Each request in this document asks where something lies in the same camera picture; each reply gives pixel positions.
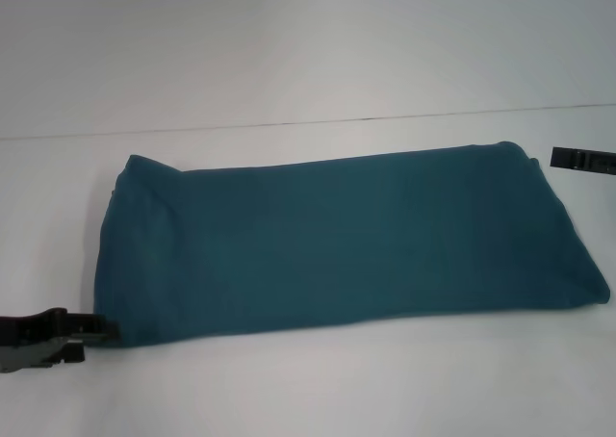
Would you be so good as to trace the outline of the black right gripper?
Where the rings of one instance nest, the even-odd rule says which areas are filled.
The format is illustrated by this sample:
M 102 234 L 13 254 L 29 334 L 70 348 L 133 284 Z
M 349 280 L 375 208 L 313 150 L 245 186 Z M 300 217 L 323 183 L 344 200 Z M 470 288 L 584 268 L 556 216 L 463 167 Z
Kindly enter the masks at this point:
M 616 175 L 616 153 L 554 147 L 550 166 Z

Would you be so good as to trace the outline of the teal T-shirt with pink print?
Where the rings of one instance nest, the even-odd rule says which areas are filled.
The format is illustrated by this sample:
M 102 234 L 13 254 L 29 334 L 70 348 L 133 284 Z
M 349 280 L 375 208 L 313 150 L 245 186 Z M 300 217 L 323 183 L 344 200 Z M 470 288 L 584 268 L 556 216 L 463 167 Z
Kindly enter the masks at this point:
M 93 307 L 145 347 L 609 298 L 538 163 L 500 142 L 191 171 L 132 156 Z

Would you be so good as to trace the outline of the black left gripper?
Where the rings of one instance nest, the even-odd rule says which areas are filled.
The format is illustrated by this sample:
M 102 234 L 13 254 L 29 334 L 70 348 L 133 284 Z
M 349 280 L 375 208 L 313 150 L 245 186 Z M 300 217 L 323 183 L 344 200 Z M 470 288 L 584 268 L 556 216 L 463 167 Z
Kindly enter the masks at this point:
M 85 361 L 82 343 L 66 343 L 64 335 L 87 345 L 119 340 L 113 321 L 94 314 L 52 308 L 27 317 L 0 317 L 0 373 L 51 368 Z

